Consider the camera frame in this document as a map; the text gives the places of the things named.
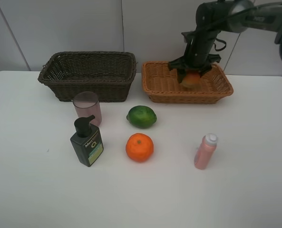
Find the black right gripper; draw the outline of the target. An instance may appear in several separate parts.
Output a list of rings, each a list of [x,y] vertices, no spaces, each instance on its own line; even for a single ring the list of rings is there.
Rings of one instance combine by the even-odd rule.
[[[208,73],[213,63],[219,63],[219,54],[211,54],[219,30],[209,29],[194,31],[195,37],[191,43],[186,44],[183,56],[168,62],[169,69],[177,69],[177,81],[182,83],[186,76],[186,70],[198,71],[200,77]]]

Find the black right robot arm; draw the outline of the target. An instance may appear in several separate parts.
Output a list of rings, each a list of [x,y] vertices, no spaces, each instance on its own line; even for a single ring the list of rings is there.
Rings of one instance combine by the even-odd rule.
[[[248,28],[275,32],[282,60],[282,2],[255,6],[250,0],[217,0],[202,3],[196,11],[196,29],[183,32],[186,48],[184,55],[168,62],[170,70],[177,71],[177,81],[182,83],[187,72],[201,76],[220,62],[218,54],[211,54],[218,34],[222,31],[242,33]]]

